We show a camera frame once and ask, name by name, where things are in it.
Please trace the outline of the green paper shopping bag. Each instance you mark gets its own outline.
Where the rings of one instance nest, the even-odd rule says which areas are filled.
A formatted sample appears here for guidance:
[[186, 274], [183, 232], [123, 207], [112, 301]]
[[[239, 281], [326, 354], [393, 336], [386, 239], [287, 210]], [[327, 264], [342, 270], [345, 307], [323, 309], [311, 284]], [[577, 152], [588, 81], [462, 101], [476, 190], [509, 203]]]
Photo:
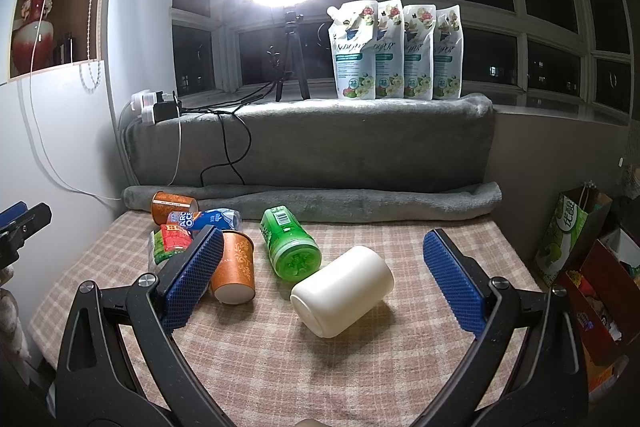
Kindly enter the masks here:
[[582, 262], [604, 225], [612, 198], [593, 182], [559, 194], [534, 257], [534, 269], [550, 287], [567, 267]]

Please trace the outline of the grey fleece blanket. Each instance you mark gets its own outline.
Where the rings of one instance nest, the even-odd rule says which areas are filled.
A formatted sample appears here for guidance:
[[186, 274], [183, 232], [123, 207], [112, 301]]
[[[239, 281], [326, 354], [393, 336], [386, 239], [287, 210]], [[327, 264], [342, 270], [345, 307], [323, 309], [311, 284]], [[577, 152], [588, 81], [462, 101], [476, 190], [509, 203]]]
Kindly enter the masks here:
[[130, 124], [130, 210], [154, 193], [230, 207], [245, 219], [285, 205], [305, 222], [459, 221], [501, 202], [485, 171], [489, 98], [309, 100]]

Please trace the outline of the orange paper cup far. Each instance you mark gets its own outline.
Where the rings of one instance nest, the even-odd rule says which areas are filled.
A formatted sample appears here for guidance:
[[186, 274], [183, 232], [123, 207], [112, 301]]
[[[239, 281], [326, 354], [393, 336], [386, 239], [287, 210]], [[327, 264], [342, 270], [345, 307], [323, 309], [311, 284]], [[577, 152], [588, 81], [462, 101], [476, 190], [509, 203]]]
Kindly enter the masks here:
[[198, 202], [190, 196], [171, 194], [163, 191], [156, 192], [151, 199], [151, 216], [156, 225], [164, 225], [169, 213], [198, 212]]

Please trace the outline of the white plastic cup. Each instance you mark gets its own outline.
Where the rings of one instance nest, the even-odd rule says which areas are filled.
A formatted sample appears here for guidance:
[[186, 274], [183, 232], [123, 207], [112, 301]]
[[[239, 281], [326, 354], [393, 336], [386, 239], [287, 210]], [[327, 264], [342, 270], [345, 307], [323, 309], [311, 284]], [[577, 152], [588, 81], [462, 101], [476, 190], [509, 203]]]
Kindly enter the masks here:
[[290, 303], [314, 335], [333, 338], [371, 311], [394, 284], [385, 260], [371, 248], [357, 245], [297, 283]]

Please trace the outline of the orange paper cup near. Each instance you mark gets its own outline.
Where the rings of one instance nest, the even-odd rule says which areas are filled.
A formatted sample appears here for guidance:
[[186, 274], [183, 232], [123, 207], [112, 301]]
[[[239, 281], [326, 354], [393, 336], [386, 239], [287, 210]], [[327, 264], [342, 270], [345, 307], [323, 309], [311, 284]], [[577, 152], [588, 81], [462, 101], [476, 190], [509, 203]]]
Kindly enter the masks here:
[[255, 297], [254, 244], [244, 233], [223, 231], [224, 251], [210, 280], [214, 297], [224, 305], [237, 306]]

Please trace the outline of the blue orange Arctic Ocean cup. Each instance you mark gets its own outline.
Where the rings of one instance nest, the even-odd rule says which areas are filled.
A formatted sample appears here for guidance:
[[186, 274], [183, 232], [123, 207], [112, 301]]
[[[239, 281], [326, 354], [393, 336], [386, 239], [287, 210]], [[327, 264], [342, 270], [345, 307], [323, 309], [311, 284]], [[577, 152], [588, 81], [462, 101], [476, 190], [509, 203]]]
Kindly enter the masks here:
[[179, 225], [190, 233], [201, 231], [205, 225], [211, 225], [219, 230], [240, 231], [242, 218], [236, 210], [230, 208], [214, 208], [197, 212], [171, 211], [166, 225]]

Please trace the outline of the white power strip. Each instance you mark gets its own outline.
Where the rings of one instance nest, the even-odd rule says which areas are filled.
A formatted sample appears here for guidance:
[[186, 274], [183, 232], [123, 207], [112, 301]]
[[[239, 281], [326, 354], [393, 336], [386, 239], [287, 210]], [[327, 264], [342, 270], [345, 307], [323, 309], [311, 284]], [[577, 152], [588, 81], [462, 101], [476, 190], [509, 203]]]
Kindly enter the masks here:
[[141, 117], [142, 124], [155, 124], [154, 106], [164, 101], [162, 91], [143, 90], [131, 95], [130, 108]]

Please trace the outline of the red cardboard box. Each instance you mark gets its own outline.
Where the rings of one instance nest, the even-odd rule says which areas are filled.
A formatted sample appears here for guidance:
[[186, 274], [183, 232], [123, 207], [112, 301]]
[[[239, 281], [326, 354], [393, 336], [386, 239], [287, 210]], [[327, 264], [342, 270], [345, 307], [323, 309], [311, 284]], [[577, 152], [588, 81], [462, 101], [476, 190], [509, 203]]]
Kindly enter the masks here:
[[593, 244], [582, 265], [555, 280], [564, 287], [584, 347], [589, 401], [602, 399], [630, 362], [639, 339], [639, 244], [618, 228]]

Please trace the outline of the black power adapter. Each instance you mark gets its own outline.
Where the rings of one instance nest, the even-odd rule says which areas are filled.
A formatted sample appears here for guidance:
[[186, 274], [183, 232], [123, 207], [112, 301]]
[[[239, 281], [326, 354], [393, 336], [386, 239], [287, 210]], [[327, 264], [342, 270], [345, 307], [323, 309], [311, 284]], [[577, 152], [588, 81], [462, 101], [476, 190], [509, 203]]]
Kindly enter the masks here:
[[181, 103], [175, 92], [164, 91], [155, 92], [155, 101], [152, 105], [153, 124], [179, 118], [181, 113]]

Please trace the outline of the detergent refill pouch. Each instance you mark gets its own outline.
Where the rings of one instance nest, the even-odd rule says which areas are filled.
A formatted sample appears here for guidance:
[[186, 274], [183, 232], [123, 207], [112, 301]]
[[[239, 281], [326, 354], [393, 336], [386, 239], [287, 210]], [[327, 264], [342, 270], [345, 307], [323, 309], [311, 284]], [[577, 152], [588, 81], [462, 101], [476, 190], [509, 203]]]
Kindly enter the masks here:
[[436, 12], [434, 30], [433, 95], [439, 100], [460, 98], [463, 66], [463, 29], [460, 6]]
[[375, 54], [375, 98], [404, 95], [405, 17], [400, 0], [378, 4]]
[[433, 98], [436, 6], [434, 4], [406, 5], [404, 17], [404, 97], [430, 101]]
[[337, 98], [375, 99], [375, 44], [378, 2], [356, 0], [329, 6], [329, 40]]

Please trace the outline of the orange paper cup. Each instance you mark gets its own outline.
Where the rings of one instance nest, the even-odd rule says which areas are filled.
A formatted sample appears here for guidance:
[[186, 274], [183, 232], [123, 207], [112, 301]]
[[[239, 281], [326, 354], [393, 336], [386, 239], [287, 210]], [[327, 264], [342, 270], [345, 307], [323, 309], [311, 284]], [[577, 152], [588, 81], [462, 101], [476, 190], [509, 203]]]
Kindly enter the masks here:
[[214, 297], [224, 305], [237, 306], [255, 297], [254, 244], [244, 233], [223, 231], [224, 251], [210, 280]]
[[156, 225], [164, 225], [169, 213], [198, 212], [198, 202], [190, 196], [171, 194], [163, 191], [156, 192], [151, 199], [151, 216]]

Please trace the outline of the red white ceramic vase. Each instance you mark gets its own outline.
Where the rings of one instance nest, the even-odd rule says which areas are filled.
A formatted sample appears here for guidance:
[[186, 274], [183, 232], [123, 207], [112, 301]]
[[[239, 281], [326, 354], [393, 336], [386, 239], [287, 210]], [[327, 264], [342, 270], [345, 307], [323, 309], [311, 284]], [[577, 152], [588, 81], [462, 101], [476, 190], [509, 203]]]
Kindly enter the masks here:
[[52, 8], [52, 0], [22, 0], [22, 22], [13, 31], [11, 48], [18, 75], [47, 66], [54, 47], [54, 28], [48, 21]]

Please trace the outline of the black tripod stand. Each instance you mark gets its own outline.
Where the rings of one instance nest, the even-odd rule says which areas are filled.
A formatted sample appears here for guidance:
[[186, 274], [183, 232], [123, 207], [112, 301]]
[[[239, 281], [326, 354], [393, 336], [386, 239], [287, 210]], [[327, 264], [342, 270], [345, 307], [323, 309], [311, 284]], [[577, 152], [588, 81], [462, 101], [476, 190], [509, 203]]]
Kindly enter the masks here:
[[300, 97], [303, 100], [310, 99], [310, 91], [303, 56], [302, 43], [300, 42], [298, 26], [303, 20], [303, 15], [298, 14], [294, 6], [284, 9], [284, 53], [282, 77], [276, 82], [276, 101], [280, 102], [283, 96], [284, 82], [287, 79], [297, 80]]

